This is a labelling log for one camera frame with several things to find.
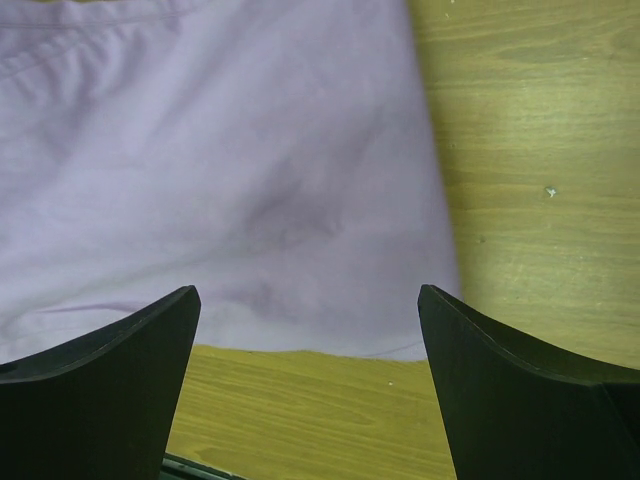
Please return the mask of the purple trousers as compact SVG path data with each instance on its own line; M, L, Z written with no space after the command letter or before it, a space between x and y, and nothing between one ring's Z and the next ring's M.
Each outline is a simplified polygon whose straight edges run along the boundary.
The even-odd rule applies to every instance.
M5 1L1 358L197 288L199 343L416 361L458 294L403 1Z

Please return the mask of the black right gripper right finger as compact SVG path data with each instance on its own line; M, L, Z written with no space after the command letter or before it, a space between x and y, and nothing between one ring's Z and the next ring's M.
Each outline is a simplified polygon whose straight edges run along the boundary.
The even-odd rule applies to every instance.
M638 370L554 346L434 285L418 312L458 478L638 478Z

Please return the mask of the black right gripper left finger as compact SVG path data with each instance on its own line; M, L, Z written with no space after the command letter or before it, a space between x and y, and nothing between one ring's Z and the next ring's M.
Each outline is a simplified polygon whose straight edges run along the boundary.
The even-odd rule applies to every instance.
M156 479L201 310L193 286L1 366L4 479Z

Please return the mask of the black mounting base plate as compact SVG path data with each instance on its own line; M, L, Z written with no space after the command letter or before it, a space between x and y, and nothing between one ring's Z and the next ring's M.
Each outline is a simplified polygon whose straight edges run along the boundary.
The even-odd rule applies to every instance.
M166 453L162 460L159 480L244 480L243 477L224 472L197 462Z

